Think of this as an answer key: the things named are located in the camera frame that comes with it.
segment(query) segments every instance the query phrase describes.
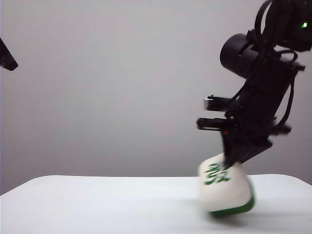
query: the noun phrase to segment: white table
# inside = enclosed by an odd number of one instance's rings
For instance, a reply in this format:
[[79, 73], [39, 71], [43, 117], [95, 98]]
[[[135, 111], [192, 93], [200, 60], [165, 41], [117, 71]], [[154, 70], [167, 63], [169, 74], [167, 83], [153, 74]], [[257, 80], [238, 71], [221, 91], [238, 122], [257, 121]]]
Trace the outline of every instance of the white table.
[[251, 175], [256, 205], [215, 219], [197, 200], [197, 177], [32, 179], [1, 196], [1, 234], [312, 233], [312, 186]]

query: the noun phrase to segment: green led light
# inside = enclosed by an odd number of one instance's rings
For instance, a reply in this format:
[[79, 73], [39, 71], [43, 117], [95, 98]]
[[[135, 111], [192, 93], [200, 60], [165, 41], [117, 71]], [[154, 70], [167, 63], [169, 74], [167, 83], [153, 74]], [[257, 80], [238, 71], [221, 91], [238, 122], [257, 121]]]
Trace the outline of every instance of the green led light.
[[308, 22], [304, 22], [300, 27], [301, 28], [306, 28], [308, 26]]

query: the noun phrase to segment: black object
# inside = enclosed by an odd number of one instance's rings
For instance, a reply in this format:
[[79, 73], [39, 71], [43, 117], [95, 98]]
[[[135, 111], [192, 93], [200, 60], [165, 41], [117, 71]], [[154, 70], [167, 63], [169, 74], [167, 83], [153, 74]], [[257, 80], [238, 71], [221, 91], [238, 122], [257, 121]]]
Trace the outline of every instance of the black object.
[[[261, 20], [269, 7], [265, 28]], [[281, 45], [288, 49], [275, 51]], [[296, 63], [295, 51], [312, 47], [312, 0], [267, 0], [256, 16], [254, 29], [247, 35], [229, 38], [221, 53], [221, 64], [246, 79], [233, 98], [209, 96], [207, 110], [225, 111], [226, 119], [200, 118], [201, 130], [221, 131], [225, 166], [245, 162], [270, 148], [270, 135], [288, 134], [285, 122], [293, 101], [294, 79], [305, 67]], [[281, 55], [293, 54], [284, 60]], [[274, 116], [287, 89], [291, 93], [285, 115], [276, 124]]]
[[13, 71], [15, 68], [18, 67], [17, 62], [9, 52], [8, 48], [6, 48], [1, 38], [0, 38], [0, 66], [9, 71]]

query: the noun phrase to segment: gray wall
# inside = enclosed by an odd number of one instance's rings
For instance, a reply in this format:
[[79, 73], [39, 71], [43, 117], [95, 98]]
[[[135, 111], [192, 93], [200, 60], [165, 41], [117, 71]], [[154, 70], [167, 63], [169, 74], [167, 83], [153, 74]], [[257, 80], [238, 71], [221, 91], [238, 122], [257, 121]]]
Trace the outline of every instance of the gray wall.
[[[195, 176], [222, 152], [218, 132], [195, 126], [222, 116], [203, 98], [244, 82], [222, 68], [220, 49], [253, 28], [262, 2], [2, 0], [1, 36], [19, 63], [2, 70], [2, 193], [51, 174]], [[312, 183], [311, 57], [300, 55], [291, 134], [248, 173]]]

